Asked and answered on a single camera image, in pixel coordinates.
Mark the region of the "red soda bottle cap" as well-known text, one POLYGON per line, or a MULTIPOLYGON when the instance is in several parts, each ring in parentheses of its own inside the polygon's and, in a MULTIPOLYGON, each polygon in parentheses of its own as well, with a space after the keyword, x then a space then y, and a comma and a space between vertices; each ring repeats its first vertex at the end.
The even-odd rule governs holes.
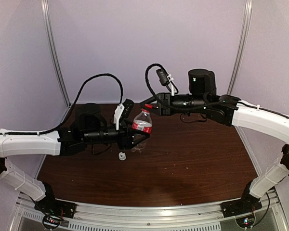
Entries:
POLYGON ((151 104, 145 104, 143 110, 149 112, 152 108, 153 106, 151 104))

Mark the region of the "red label soda bottle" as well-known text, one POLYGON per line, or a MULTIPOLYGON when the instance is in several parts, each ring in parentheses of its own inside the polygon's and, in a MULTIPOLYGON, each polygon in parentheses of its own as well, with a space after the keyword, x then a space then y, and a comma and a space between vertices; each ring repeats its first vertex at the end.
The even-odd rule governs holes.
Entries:
MULTIPOLYGON (((150 112, 146 109, 142 109, 141 112, 134 118, 132 128, 151 134, 153 122, 150 116, 150 112)), ((132 152, 142 152, 146 147, 146 141, 142 141, 131 149, 132 152)))

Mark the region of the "white bottle cap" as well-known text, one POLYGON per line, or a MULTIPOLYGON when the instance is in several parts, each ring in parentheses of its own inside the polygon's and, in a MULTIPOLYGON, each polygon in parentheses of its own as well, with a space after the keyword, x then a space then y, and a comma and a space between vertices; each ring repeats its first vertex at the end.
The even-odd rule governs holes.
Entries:
POLYGON ((124 152, 120 152, 118 154, 118 158, 120 161, 125 161, 126 160, 126 154, 124 152))

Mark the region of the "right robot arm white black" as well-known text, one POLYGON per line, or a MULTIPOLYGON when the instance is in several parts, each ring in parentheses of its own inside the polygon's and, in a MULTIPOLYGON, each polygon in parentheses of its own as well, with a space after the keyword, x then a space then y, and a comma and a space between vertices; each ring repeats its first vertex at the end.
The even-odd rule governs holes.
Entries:
POLYGON ((142 108, 147 109, 151 102, 157 102, 157 106, 150 111, 159 116, 203 114, 205 118, 219 124, 248 128, 285 143, 280 161, 246 185, 237 202, 241 212, 248 212, 269 189, 289 176, 289 115, 253 105, 232 95, 217 95, 215 74, 206 69, 188 71, 189 94, 179 94, 178 89, 175 92, 169 89, 168 92, 155 93, 148 78, 153 67, 157 67, 156 73, 162 86, 168 89, 173 86, 170 74, 162 65, 150 65, 144 78, 152 96, 141 102, 142 108))

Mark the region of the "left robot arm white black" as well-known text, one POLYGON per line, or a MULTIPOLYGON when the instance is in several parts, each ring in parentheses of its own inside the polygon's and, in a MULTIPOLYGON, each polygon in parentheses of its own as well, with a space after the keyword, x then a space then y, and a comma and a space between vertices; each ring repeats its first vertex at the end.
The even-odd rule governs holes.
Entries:
POLYGON ((0 129, 0 179, 30 196, 48 213, 56 213, 60 204, 51 186, 28 176, 7 157, 27 154, 72 156, 95 144, 116 143, 121 150, 131 150, 149 138, 153 126, 146 109, 129 122, 127 118, 132 108, 133 102, 129 100, 119 104, 111 124, 102 116, 99 105, 87 103, 76 108, 75 120, 67 128, 56 128, 51 132, 0 129))

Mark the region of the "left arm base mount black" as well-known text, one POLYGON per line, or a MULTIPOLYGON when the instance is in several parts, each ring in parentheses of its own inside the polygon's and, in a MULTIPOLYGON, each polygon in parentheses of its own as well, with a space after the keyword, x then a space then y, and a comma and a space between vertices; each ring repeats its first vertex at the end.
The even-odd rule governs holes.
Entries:
POLYGON ((59 218, 73 218, 77 205, 61 200, 33 201, 34 208, 45 215, 55 215, 59 218))

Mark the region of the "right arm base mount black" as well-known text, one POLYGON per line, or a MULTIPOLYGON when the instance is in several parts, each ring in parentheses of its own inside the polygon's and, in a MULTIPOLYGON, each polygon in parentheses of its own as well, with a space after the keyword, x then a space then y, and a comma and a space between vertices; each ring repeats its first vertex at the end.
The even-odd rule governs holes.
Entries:
POLYGON ((243 200, 242 198, 221 203, 221 209, 224 218, 252 213, 253 211, 261 208, 261 202, 250 202, 243 200))

